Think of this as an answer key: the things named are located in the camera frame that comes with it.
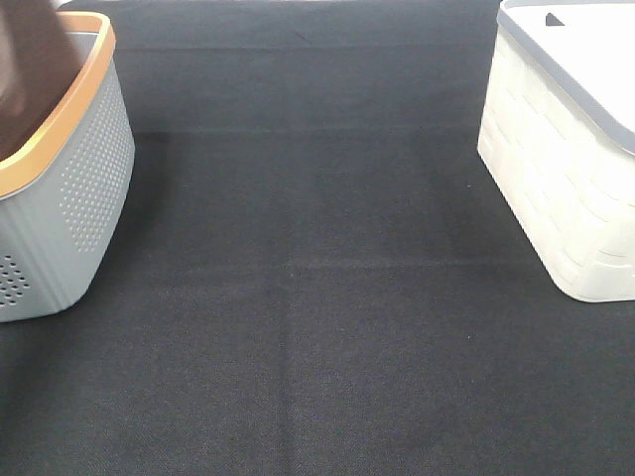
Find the white plastic storage basket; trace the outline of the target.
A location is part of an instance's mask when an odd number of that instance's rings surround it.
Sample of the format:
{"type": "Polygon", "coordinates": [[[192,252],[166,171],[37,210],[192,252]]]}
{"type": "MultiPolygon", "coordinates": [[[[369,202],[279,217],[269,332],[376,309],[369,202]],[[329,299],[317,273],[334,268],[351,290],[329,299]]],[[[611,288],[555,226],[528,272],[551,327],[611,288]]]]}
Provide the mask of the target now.
{"type": "Polygon", "coordinates": [[[634,297],[634,5],[504,1],[477,151],[555,285],[634,297]]]}

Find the grey perforated laundry basket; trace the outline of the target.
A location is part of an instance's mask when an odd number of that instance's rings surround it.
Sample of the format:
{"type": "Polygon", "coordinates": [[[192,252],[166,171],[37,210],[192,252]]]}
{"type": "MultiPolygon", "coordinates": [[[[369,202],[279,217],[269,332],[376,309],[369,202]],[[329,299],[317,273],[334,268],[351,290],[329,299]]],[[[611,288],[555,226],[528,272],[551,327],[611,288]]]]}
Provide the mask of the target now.
{"type": "Polygon", "coordinates": [[[1,319],[63,311],[87,291],[129,188],[135,144],[100,13],[60,11],[83,65],[34,135],[1,163],[1,319]]]}

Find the brown towel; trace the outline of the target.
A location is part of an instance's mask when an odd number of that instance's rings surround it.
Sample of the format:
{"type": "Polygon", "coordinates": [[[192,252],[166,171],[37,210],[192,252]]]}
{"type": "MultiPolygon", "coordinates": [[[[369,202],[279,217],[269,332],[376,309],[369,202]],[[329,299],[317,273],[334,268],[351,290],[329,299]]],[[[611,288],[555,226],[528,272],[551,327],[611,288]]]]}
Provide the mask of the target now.
{"type": "Polygon", "coordinates": [[[1,3],[1,158],[19,150],[58,105],[81,62],[49,1],[1,3]]]}

